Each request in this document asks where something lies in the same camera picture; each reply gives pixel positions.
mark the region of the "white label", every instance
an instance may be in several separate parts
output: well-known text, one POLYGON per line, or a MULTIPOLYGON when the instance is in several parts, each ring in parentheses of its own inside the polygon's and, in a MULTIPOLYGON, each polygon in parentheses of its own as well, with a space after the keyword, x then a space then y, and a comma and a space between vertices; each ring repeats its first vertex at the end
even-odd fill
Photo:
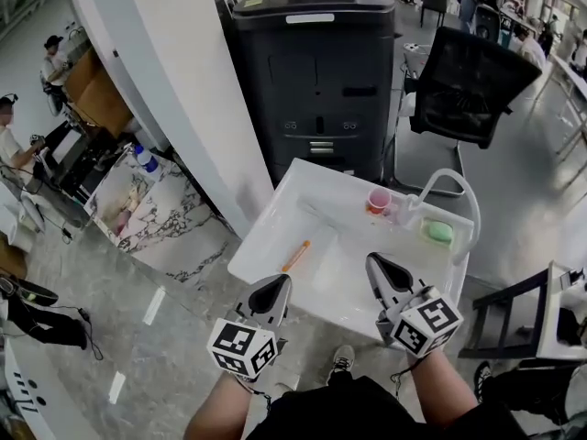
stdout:
POLYGON ((333 13, 316 13, 314 15, 288 15, 285 17, 285 22, 288 25, 297 25, 299 23, 332 23, 333 21, 333 13))

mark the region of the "black chair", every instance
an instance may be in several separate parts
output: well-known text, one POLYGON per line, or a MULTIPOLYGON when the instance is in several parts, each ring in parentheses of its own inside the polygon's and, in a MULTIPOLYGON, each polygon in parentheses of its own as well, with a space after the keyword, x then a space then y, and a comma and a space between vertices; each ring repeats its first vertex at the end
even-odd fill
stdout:
POLYGON ((444 16, 449 8, 449 0, 422 0, 422 9, 420 10, 420 27, 424 25, 424 11, 433 10, 438 12, 437 28, 444 25, 444 16))
MULTIPOLYGON (((406 70, 405 76, 413 77, 414 72, 406 70)), ((456 139, 457 169, 464 176, 460 141, 487 149, 502 113, 511 112, 508 105, 540 73, 538 67, 499 44, 457 29, 440 27, 426 65, 416 78, 411 129, 418 134, 429 131, 456 139)), ((400 186, 421 191, 419 186, 397 181, 394 174, 397 143, 395 135, 392 177, 400 186)), ((462 195, 462 192, 453 191, 431 192, 449 197, 462 195)))

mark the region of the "person's left arm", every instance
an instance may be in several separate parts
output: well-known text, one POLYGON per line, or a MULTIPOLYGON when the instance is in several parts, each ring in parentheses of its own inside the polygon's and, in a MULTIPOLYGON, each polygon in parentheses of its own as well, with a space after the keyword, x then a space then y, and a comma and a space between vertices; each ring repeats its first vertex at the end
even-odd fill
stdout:
POLYGON ((223 373, 188 424, 183 440, 239 440, 251 396, 235 377, 223 373))

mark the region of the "white pillar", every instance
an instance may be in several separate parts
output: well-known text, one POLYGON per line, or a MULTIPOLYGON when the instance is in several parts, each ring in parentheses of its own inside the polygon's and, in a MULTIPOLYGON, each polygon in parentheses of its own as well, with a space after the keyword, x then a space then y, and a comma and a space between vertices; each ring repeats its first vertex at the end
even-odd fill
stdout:
POLYGON ((244 237, 273 188, 214 0, 94 0, 167 138, 244 237))
POLYGON ((169 147, 169 140, 145 104, 122 60, 116 56, 114 42, 104 26, 104 21, 98 13, 94 0, 72 0, 72 2, 98 57, 128 109, 149 137, 150 143, 157 149, 164 151, 169 147))

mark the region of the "black cap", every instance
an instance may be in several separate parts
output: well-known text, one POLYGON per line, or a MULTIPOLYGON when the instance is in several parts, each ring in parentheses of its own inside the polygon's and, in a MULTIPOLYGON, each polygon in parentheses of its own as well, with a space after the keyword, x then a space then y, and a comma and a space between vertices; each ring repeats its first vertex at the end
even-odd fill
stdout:
POLYGON ((63 41, 61 36, 49 36, 49 39, 47 39, 47 42, 45 42, 45 49, 57 46, 61 41, 63 41))
POLYGON ((11 100, 8 96, 2 96, 0 98, 0 109, 2 109, 5 106, 11 106, 14 103, 15 102, 13 100, 11 100))

